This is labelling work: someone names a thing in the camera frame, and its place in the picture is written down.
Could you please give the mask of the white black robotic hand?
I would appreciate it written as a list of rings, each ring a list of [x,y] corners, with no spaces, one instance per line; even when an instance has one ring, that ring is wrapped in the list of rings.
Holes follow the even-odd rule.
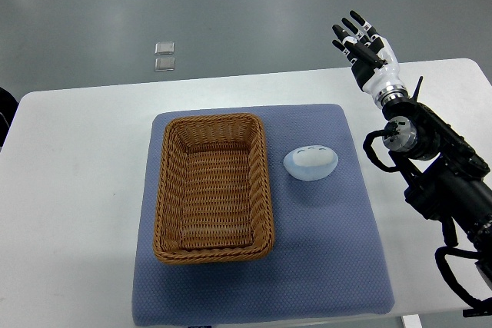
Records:
[[[407,97],[399,63],[387,39],[354,10],[341,22],[332,27],[336,36],[332,44],[350,62],[357,86],[380,108],[391,99]]]

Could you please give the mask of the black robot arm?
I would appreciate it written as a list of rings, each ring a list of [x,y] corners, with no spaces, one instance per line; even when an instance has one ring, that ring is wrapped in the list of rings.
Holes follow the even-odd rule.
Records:
[[[484,281],[491,282],[491,189],[484,183],[488,164],[402,84],[374,93],[387,123],[366,136],[368,159],[385,172],[400,173],[408,185],[406,202],[424,218],[441,223],[444,245],[434,258],[444,281],[469,306],[463,315],[489,316],[491,300],[471,296],[446,260],[474,260]]]

